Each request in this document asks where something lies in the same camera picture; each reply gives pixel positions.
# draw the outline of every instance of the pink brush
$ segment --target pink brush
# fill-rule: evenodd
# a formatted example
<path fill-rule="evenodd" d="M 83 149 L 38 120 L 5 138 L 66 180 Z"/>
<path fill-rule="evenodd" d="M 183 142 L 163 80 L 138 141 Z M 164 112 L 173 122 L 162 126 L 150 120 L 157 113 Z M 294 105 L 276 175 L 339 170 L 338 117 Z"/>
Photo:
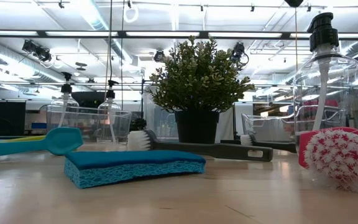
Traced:
<path fill-rule="evenodd" d="M 336 187 L 358 192 L 358 130 L 329 128 L 300 135 L 299 164 L 333 180 Z"/>

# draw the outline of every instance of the white ceiling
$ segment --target white ceiling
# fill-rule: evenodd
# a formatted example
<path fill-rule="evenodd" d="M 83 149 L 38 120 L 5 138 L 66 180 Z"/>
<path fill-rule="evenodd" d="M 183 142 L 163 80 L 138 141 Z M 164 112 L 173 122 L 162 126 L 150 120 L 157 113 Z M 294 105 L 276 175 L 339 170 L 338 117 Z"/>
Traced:
<path fill-rule="evenodd" d="M 333 26 L 339 32 L 358 32 L 358 1 L 338 0 L 304 1 L 312 5 L 311 12 L 306 8 L 298 10 L 295 20 L 295 10 L 287 7 L 281 0 L 138 0 L 133 1 L 139 9 L 136 21 L 128 23 L 122 18 L 122 1 L 114 1 L 112 9 L 112 30 L 229 30 L 229 31 L 306 31 L 308 24 L 321 11 L 334 13 Z M 96 1 L 98 10 L 105 21 L 109 20 L 110 0 Z M 255 11 L 250 11 L 250 5 L 255 5 Z M 64 9 L 60 9 L 58 1 L 53 0 L 0 0 L 0 29 L 22 30 L 91 30 L 91 26 L 78 12 L 75 4 L 64 1 Z M 133 11 L 127 13 L 128 18 L 134 15 Z M 78 82 L 85 82 L 87 77 L 96 77 L 97 82 L 104 82 L 106 76 L 106 62 L 108 45 L 102 39 L 82 39 L 80 53 L 78 54 L 76 39 L 31 39 L 36 44 L 49 48 L 51 53 L 58 55 L 65 64 L 55 72 L 75 72 L 75 62 L 87 63 L 86 71 L 80 77 L 74 78 Z M 151 52 L 157 49 L 167 50 L 173 47 L 175 40 L 170 39 L 123 39 L 122 46 L 131 55 L 137 55 L 141 61 L 138 67 L 124 68 L 131 72 L 124 72 L 124 82 L 140 82 L 142 67 L 148 76 L 158 65 L 152 61 Z M 250 62 L 240 74 L 251 76 L 253 80 L 266 80 L 272 82 L 273 73 L 290 73 L 296 69 L 296 61 L 300 66 L 310 58 L 308 41 L 298 41 L 298 57 L 295 55 L 294 41 L 259 41 L 253 40 L 218 40 L 220 49 L 233 48 L 237 42 L 243 42 Z M 1 38 L 0 45 L 13 50 L 23 56 L 21 50 L 24 39 Z M 287 46 L 278 52 L 281 46 Z M 121 76 L 118 58 L 113 62 L 113 75 L 116 80 Z"/>

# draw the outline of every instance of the spatula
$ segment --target spatula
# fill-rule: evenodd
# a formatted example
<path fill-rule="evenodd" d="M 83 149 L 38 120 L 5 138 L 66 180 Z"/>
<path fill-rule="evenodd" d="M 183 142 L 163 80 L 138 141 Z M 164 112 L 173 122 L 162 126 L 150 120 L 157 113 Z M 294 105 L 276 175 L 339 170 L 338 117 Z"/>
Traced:
<path fill-rule="evenodd" d="M 54 155 L 61 156 L 82 144 L 81 131 L 78 128 L 55 128 L 43 140 L 0 142 L 0 156 L 39 150 L 47 150 Z"/>

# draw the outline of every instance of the table surface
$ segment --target table surface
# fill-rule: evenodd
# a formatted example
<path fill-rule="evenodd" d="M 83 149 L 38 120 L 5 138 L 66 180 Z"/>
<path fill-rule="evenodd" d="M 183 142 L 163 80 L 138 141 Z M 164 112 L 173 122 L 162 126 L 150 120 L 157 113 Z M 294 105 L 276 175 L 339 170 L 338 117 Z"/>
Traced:
<path fill-rule="evenodd" d="M 358 194 L 315 186 L 287 152 L 272 162 L 207 157 L 205 174 L 83 190 L 64 176 L 63 160 L 47 152 L 0 157 L 0 224 L 358 224 Z"/>

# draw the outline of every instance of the sponge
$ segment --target sponge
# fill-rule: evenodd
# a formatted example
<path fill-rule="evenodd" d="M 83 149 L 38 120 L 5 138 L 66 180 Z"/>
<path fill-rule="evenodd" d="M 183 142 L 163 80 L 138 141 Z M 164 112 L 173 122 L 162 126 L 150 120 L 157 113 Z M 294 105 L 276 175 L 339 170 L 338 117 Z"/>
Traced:
<path fill-rule="evenodd" d="M 180 151 L 70 152 L 65 175 L 79 188 L 136 177 L 204 173 L 205 159 Z"/>

